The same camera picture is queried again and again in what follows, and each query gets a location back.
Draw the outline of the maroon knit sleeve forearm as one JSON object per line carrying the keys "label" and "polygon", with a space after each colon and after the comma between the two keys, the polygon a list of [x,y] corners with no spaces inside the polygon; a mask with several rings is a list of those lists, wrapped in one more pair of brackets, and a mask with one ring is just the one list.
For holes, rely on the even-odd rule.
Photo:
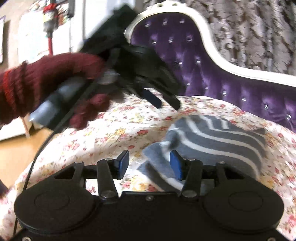
{"label": "maroon knit sleeve forearm", "polygon": [[1,73],[1,125],[28,114],[25,101],[25,73],[27,62]]}

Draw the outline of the left hand in maroon glove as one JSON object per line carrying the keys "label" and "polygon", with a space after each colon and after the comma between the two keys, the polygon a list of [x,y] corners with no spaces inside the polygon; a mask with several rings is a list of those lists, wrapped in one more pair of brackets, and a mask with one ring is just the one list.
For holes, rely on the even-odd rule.
{"label": "left hand in maroon glove", "polygon": [[86,128],[110,106],[110,96],[99,86],[104,62],[90,54],[61,54],[24,64],[35,106],[30,120],[52,130]]}

